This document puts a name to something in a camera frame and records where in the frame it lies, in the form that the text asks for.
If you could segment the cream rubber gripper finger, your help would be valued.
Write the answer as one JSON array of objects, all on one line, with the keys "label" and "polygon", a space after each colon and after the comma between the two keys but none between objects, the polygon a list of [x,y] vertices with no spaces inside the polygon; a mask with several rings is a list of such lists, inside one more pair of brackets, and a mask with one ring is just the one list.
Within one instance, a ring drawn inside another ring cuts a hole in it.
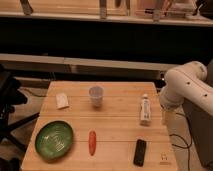
[{"label": "cream rubber gripper finger", "polygon": [[162,124],[167,125],[175,117],[175,111],[170,109],[162,110]]}]

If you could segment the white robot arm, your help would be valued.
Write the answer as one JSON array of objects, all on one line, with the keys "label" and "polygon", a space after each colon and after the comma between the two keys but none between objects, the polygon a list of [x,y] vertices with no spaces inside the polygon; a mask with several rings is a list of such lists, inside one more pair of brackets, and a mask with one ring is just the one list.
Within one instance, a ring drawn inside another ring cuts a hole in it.
[{"label": "white robot arm", "polygon": [[213,116],[213,87],[205,83],[207,67],[199,61],[170,68],[164,75],[166,85],[159,93],[162,123],[166,124],[187,99]]}]

